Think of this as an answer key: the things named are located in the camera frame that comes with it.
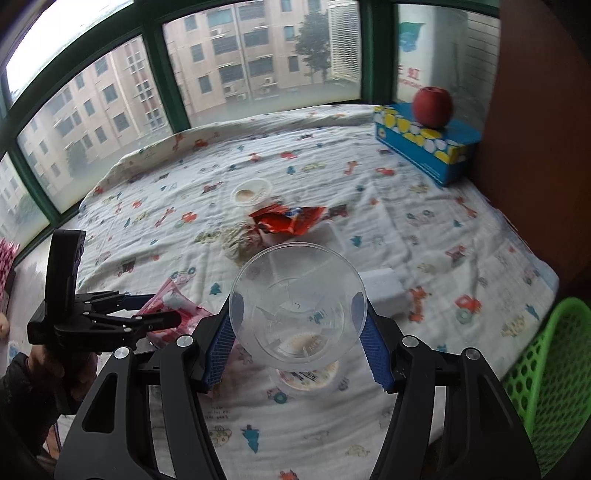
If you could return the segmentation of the person's left hand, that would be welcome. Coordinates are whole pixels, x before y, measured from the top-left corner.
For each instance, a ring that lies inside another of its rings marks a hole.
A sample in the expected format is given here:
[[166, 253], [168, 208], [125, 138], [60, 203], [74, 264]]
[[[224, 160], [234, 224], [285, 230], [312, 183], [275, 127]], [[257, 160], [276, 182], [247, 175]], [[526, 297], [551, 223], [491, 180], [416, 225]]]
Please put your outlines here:
[[34, 345], [27, 359], [27, 368], [32, 374], [48, 374], [58, 379], [72, 371], [78, 382], [87, 384], [96, 378], [97, 355], [89, 353], [81, 363], [64, 367], [50, 355], [45, 346]]

